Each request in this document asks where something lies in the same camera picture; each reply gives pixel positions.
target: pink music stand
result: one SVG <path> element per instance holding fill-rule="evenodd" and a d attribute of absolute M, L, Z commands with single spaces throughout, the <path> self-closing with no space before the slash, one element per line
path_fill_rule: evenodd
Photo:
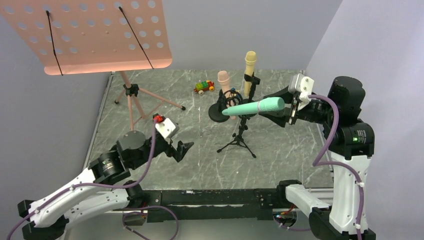
<path fill-rule="evenodd" d="M 172 62 L 162 0 L 0 0 L 0 13 L 37 55 L 48 75 L 118 71 L 127 88 L 132 84 L 125 71 L 165 68 Z M 51 31 L 56 51 L 54 56 Z M 128 95 L 130 130 L 163 102 L 185 107 L 152 92 L 141 92 L 161 100 L 145 114 L 134 94 Z M 134 122 L 132 100 L 141 117 Z"/>

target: marble floor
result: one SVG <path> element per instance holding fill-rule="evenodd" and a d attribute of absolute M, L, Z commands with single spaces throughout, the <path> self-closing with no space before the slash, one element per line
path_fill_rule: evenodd
<path fill-rule="evenodd" d="M 257 70 L 261 78 L 254 100 L 283 89 L 298 70 Z M 151 164 L 141 186 L 146 190 L 174 189 L 247 189 L 275 188 L 279 181 L 298 179 L 306 187 L 332 187 L 328 166 L 312 167 L 312 162 L 323 146 L 316 124 L 297 121 L 296 125 L 281 128 L 261 116 L 254 116 L 248 122 L 243 138 L 257 158 L 247 149 L 229 146 L 222 152 L 217 150 L 232 141 L 240 119 L 216 123 L 209 119 L 208 109 L 218 99 L 220 86 L 218 70 L 137 70 L 127 71 L 132 83 L 138 84 L 157 95 L 186 107 L 181 110 L 168 103 L 162 104 L 155 112 L 171 118 L 179 124 L 180 130 L 172 139 L 194 146 L 180 162 L 161 154 Z M 228 70 L 231 86 L 243 87 L 243 70 Z M 193 89 L 200 81 L 211 80 L 215 91 L 196 94 Z M 95 136 L 89 161 L 94 160 L 113 146 L 117 138 L 130 130 L 127 101 L 115 104 L 114 100 L 123 89 L 122 77 L 117 72 L 112 80 L 104 105 L 100 124 Z M 150 112 L 160 100 L 142 92 L 138 98 L 145 113 Z M 139 117 L 135 106 L 134 119 Z M 135 130 L 151 136 L 151 119 L 142 119 Z M 145 170 L 142 166 L 131 171 L 131 178 L 137 179 Z"/>

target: black instrument stand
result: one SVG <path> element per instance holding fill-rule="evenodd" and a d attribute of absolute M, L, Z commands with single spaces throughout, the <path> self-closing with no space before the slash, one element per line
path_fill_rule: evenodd
<path fill-rule="evenodd" d="M 259 79 L 258 77 L 255 77 L 254 74 L 252 74 L 252 76 L 249 75 L 244 75 L 244 80 L 246 80 L 247 82 L 251 82 L 252 85 L 250 86 L 250 92 L 249 92 L 249 98 L 248 99 L 244 99 L 241 104 L 247 104 L 247 103 L 251 103 L 253 102 L 253 97 L 255 95 L 255 90 L 256 90 L 256 85 L 259 85 L 259 83 L 261 82 L 261 79 Z M 251 119 L 251 117 L 255 116 L 256 114 L 248 114 L 248 115 L 240 115 L 238 116 L 239 118 L 241 118 L 241 122 L 240 122 L 240 126 L 238 126 L 238 134 L 236 135 L 236 133 L 232 134 L 232 137 L 234 138 L 234 140 L 232 140 L 230 143 L 228 143 L 227 145 L 225 145 L 224 147 L 218 149 L 216 152 L 220 153 L 223 149 L 225 149 L 226 147 L 230 146 L 230 145 L 236 145 L 236 146 L 240 146 L 243 148 L 246 148 L 250 154 L 252 155 L 252 157 L 255 159 L 256 155 L 251 151 L 251 149 L 247 146 L 247 144 L 245 143 L 245 140 L 243 139 L 242 135 L 243 132 L 245 130 L 248 130 L 248 126 L 246 125 L 247 121 L 249 119 Z"/>

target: toy train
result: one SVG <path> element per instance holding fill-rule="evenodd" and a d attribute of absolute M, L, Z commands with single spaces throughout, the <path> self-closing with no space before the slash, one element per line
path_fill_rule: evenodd
<path fill-rule="evenodd" d="M 203 95 L 203 93 L 205 93 L 205 91 L 207 90 L 209 91 L 215 90 L 214 85 L 215 85 L 214 82 L 210 80 L 199 82 L 196 84 L 196 88 L 194 89 L 194 92 L 199 93 L 199 95 Z"/>

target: gray wall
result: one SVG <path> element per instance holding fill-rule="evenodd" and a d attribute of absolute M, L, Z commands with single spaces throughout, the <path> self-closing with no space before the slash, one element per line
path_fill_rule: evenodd
<path fill-rule="evenodd" d="M 424 236 L 422 0 L 344 0 L 306 73 L 327 94 L 336 76 L 359 79 L 361 118 L 375 131 L 366 210 L 378 240 Z"/>
<path fill-rule="evenodd" d="M 0 16 L 0 236 L 38 200 L 81 172 L 108 73 L 49 76 Z M 21 228 L 14 240 L 22 239 Z"/>
<path fill-rule="evenodd" d="M 342 0 L 163 0 L 172 69 L 304 70 Z"/>

